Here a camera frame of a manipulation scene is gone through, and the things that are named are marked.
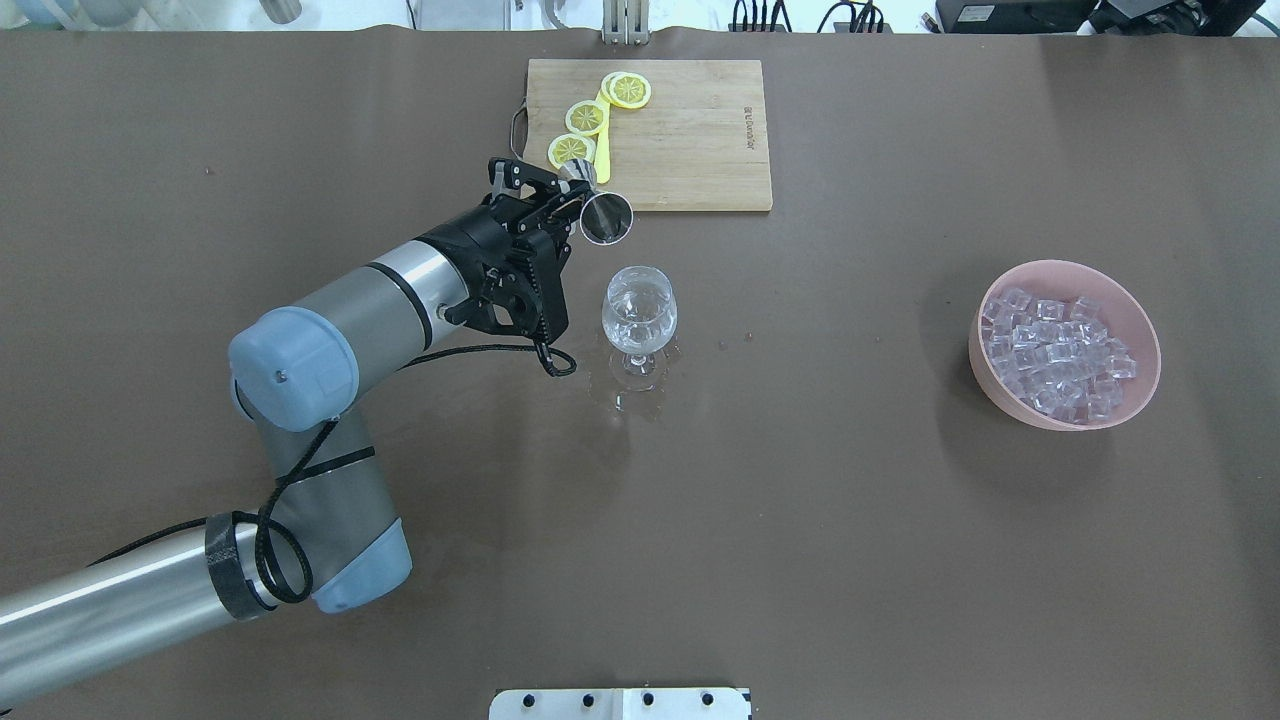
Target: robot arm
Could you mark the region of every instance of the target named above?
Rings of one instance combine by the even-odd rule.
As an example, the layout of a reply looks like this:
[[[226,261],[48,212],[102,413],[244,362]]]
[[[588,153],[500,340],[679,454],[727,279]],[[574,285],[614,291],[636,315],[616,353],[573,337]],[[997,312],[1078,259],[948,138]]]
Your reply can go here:
[[[266,446],[271,498],[0,598],[0,711],[284,602],[342,612],[408,577],[355,404],[463,324],[529,338],[549,374],[567,374],[550,343],[568,325],[559,273],[573,222],[600,243],[632,222],[625,200],[595,192],[586,163],[557,177],[493,159],[489,176],[479,206],[236,336],[233,395]],[[292,556],[275,555],[279,541]]]

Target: water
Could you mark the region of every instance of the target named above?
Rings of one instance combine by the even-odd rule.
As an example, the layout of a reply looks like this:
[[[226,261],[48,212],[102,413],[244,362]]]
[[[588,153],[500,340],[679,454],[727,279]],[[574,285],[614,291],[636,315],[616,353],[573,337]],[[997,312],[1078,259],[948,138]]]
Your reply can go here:
[[[669,283],[640,277],[609,290],[600,313],[609,342],[628,355],[662,350],[676,333],[676,301]]]

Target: metal stand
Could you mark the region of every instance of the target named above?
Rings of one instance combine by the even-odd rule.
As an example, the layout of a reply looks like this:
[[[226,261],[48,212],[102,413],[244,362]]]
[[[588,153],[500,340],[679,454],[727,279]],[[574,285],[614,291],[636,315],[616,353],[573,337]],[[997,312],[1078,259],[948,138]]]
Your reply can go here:
[[[605,45],[649,44],[649,0],[604,0]]]

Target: lemon slice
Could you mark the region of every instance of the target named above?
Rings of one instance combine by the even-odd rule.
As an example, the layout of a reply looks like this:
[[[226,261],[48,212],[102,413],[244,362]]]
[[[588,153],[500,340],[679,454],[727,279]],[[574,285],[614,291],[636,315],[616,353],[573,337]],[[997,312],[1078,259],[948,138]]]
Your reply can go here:
[[[557,170],[570,160],[590,160],[595,156],[595,141],[575,132],[567,132],[552,141],[547,147],[547,159]]]
[[[609,81],[609,91],[605,95],[618,108],[635,110],[649,104],[649,97],[653,96],[653,87],[641,74],[618,73]]]
[[[616,78],[618,76],[625,76],[625,74],[626,73],[622,72],[622,70],[614,70],[614,72],[604,76],[604,79],[600,81],[600,92],[603,92],[604,96],[609,99],[609,102],[613,101],[613,96],[609,94],[609,83],[613,82],[613,78]]]
[[[581,102],[575,102],[568,113],[564,113],[564,127],[570,132],[576,132],[584,137],[590,137],[604,127],[608,119],[608,108],[603,102],[596,102],[595,100],[584,100]]]

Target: ice cube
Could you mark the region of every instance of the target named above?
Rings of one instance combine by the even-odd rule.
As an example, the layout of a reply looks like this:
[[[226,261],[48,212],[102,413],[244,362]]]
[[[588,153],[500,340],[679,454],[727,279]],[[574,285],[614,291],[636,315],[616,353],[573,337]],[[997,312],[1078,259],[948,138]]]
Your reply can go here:
[[[1036,328],[1036,340],[1041,342],[1053,342],[1057,338],[1057,331],[1053,329],[1053,323],[1036,320],[1032,323],[1032,327]]]
[[[1018,372],[1018,368],[1014,366],[1012,355],[1001,355],[1000,357],[991,357],[991,368],[996,370],[997,375]]]
[[[1050,411],[1048,416],[1064,423],[1076,423],[1078,410],[1075,407],[1068,407],[1066,405],[1059,405]]]
[[[1102,309],[1102,304],[1084,297],[1083,295],[1071,304],[1070,318],[1073,320],[1092,320],[1098,316],[1098,310]]]
[[[1111,354],[1107,352],[1107,346],[1105,345],[1085,345],[1082,357],[1084,357],[1084,360],[1091,365],[1096,364],[1101,366],[1102,363],[1106,361],[1108,355]]]
[[[1111,418],[1111,404],[1106,400],[1091,395],[1088,397],[1089,421],[1107,420]]]
[[[1080,323],[1080,340],[1091,345],[1106,342],[1107,327],[1097,320],[1088,320],[1085,323]]]
[[[1009,307],[1007,302],[1001,300],[988,300],[982,306],[982,319],[992,323],[1006,307]]]
[[[1014,345],[1036,345],[1038,342],[1036,328],[1033,325],[1014,327]]]
[[[1027,384],[1023,383],[1023,378],[1021,375],[1018,374],[1018,370],[1002,375],[1000,378],[1000,384],[1009,388],[1009,392],[1014,393],[1014,397],[1016,397],[1018,400],[1023,400],[1027,397]]]
[[[1120,383],[1111,378],[1098,378],[1089,383],[1089,395],[1101,397],[1111,407],[1124,401],[1124,391],[1120,388]]]
[[[1075,355],[1071,352],[1071,343],[1069,342],[1055,342],[1047,346],[1046,350],[1048,351],[1050,363],[1068,363],[1075,359]]]
[[[1020,287],[1007,288],[1000,299],[1015,310],[1025,310],[1032,302],[1032,295]]]
[[[1057,374],[1048,368],[1032,370],[1032,373],[1027,375],[1027,383],[1037,388],[1055,386],[1057,384]]]
[[[1071,341],[1071,328],[1066,323],[1052,323],[1053,340],[1052,342],[1070,342]]]
[[[987,343],[987,357],[1004,357],[1014,351],[1014,343],[1007,337],[993,337]]]
[[[1041,320],[1060,322],[1066,316],[1066,304],[1057,300],[1037,300],[1036,316]]]
[[[996,329],[996,334],[1012,334],[1014,332],[1014,309],[1004,305],[996,316],[991,319],[991,327]]]
[[[1102,366],[1107,374],[1116,379],[1137,378],[1138,363],[1128,355],[1112,355],[1106,359]]]
[[[1057,383],[1057,401],[1068,407],[1083,407],[1084,386],[1070,380]]]
[[[1039,365],[1036,357],[1036,350],[1033,347],[1015,347],[1014,348],[1014,366],[1019,370],[1030,370]]]
[[[1038,413],[1048,415],[1060,405],[1057,400],[1057,391],[1051,387],[1042,387],[1032,393],[1030,396],[1032,407]]]

